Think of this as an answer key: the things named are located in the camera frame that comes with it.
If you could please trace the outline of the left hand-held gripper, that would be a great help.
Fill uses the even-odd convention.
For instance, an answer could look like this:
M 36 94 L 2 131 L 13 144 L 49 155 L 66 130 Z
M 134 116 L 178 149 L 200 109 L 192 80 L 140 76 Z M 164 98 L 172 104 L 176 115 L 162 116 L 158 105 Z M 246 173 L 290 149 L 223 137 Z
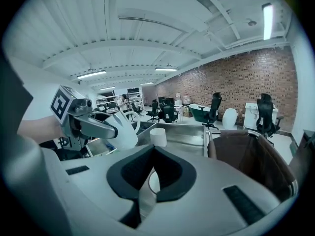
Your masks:
M 61 145 L 65 149 L 80 151 L 89 137 L 113 139 L 118 135 L 117 128 L 106 122 L 114 115 L 93 111 L 92 101 L 71 87 L 59 85 L 50 110 L 61 126 Z

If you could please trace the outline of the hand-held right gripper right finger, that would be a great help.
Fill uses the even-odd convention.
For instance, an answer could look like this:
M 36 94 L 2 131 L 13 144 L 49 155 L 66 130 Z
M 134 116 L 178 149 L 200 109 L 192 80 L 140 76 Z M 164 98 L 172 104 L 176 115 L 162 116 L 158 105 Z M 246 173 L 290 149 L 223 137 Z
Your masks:
M 172 151 L 196 172 L 192 187 L 174 201 L 159 202 L 162 178 L 156 168 L 146 180 L 150 197 L 140 228 L 154 236 L 260 236 L 276 223 L 280 201 L 263 185 L 228 164 Z

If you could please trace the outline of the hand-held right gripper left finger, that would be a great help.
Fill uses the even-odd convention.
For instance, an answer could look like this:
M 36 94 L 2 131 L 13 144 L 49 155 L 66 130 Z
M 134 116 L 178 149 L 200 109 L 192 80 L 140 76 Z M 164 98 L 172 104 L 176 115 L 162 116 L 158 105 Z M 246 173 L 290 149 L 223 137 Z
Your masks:
M 115 163 L 153 148 L 140 146 L 63 162 L 55 152 L 43 148 L 49 194 L 56 200 L 44 209 L 50 215 L 45 229 L 54 236 L 153 236 L 152 228 L 144 231 L 137 226 L 138 191 L 121 175 L 107 173 Z

